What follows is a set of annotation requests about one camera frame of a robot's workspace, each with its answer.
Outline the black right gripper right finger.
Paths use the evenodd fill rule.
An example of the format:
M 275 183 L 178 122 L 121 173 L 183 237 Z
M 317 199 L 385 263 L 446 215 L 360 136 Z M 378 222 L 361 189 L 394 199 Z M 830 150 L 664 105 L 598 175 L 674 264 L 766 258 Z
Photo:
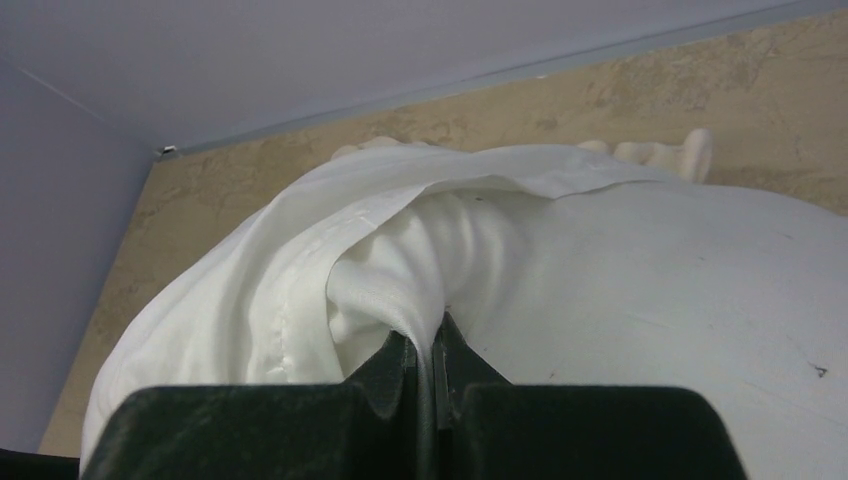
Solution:
M 450 315 L 433 343 L 440 479 L 744 479 L 725 425 L 677 387 L 509 382 Z

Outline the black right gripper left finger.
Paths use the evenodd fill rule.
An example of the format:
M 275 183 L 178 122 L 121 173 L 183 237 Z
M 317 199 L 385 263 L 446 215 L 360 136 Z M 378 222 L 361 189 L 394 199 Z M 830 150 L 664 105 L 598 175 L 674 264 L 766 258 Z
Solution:
M 411 479 L 416 354 L 400 334 L 338 384 L 182 386 L 132 394 L 87 479 Z

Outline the white pillow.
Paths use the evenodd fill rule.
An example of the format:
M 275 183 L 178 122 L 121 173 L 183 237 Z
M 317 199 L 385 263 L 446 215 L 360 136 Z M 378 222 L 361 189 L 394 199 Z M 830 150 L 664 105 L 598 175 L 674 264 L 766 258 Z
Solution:
M 529 244 L 468 343 L 521 383 L 679 386 L 753 479 L 847 475 L 847 220 L 766 191 L 630 183 L 500 203 Z

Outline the dark green cream-frilled pillowcase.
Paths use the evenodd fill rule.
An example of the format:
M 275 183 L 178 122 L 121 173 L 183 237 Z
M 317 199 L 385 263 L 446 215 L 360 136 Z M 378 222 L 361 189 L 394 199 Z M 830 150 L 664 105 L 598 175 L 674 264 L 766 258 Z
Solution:
M 88 463 L 132 393 L 160 385 L 335 383 L 391 332 L 428 360 L 444 313 L 472 335 L 543 298 L 561 199 L 700 183 L 705 129 L 679 146 L 521 145 L 467 153 L 377 137 L 339 149 L 245 220 L 131 321 L 82 427 Z

